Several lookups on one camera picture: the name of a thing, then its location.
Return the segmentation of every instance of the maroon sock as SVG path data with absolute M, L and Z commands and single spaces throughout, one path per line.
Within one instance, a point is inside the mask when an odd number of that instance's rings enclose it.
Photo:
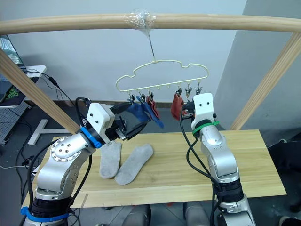
M 159 119 L 160 115 L 159 115 L 159 112 L 157 111 L 156 102 L 154 100 L 151 100 L 151 98 L 149 96 L 146 97 L 146 102 L 151 107 L 151 109 L 154 112 L 155 116 Z
M 184 106 L 184 101 L 182 97 L 178 97 L 178 95 L 175 93 L 173 104 L 171 105 L 171 114 L 175 119 L 180 120 L 180 112 L 183 106 Z

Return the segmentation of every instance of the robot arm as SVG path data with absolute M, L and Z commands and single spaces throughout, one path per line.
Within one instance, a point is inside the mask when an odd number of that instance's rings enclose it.
M 219 226 L 255 226 L 246 195 L 239 180 L 236 159 L 226 144 L 225 136 L 216 128 L 211 93 L 193 97 L 192 133 L 201 140 L 201 150 L 207 157 L 211 176 L 221 191 L 214 191 L 219 201 Z
M 109 108 L 91 103 L 87 114 L 87 126 L 79 133 L 57 140 L 50 149 L 50 157 L 37 176 L 37 188 L 32 205 L 22 208 L 26 215 L 25 226 L 60 226 L 68 217 L 72 205 L 79 170 L 90 155 L 104 144 L 121 138 L 129 140 L 147 124 L 142 122 L 130 131 L 115 121 L 115 114 L 126 110 L 131 103 Z

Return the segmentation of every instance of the wooden table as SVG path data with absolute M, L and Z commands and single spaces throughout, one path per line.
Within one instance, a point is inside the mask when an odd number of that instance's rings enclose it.
M 258 130 L 223 131 L 229 148 L 234 153 L 243 191 L 248 197 L 286 194 L 273 161 Z M 188 145 L 182 133 L 139 134 L 130 141 L 122 142 L 121 164 L 138 145 L 151 144 L 154 155 L 144 165 L 136 179 L 124 186 L 114 179 L 99 176 L 100 151 L 93 154 L 93 164 L 87 180 L 76 198 L 73 208 L 109 207 L 165 202 L 210 200 L 211 182 L 194 171 L 186 162 Z M 195 145 L 200 158 L 207 163 Z M 42 166 L 49 158 L 49 152 Z M 200 167 L 193 154 L 191 162 Z M 77 186 L 81 182 L 88 161 L 82 166 Z

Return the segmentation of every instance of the wooden frame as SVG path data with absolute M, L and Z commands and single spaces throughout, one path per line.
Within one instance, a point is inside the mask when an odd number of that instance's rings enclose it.
M 133 16 L 133 14 L 99 14 L 2 21 L 0 22 L 0 34 L 87 29 L 135 29 L 128 22 Z M 242 128 L 301 52 L 301 19 L 212 14 L 159 14 L 151 23 L 151 28 L 293 32 L 280 55 L 235 119 L 231 126 L 231 129 L 235 130 Z M 29 82 L 30 79 L 11 62 L 3 51 L 0 52 L 0 71 L 54 120 L 72 133 L 77 131 L 78 125 L 33 82 Z

